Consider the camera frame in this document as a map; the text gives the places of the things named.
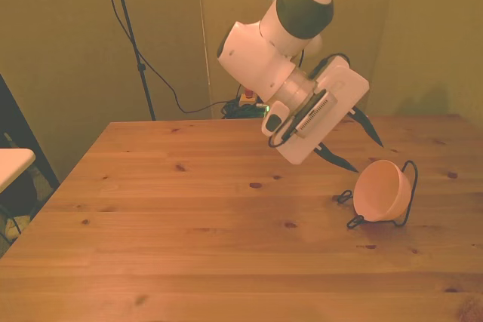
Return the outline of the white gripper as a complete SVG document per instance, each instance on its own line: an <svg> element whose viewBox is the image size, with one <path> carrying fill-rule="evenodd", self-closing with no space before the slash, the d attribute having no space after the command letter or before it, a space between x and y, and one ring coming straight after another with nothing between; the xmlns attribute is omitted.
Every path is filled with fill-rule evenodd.
<svg viewBox="0 0 483 322"><path fill-rule="evenodd" d="M326 162L357 173L352 164L332 153L322 141L349 113L349 117L383 147L369 118L354 107L368 92L369 83L350 69L342 57L335 57L315 80L315 85L311 99L277 136L277 150L290 163L301 164L315 149Z"/></svg>

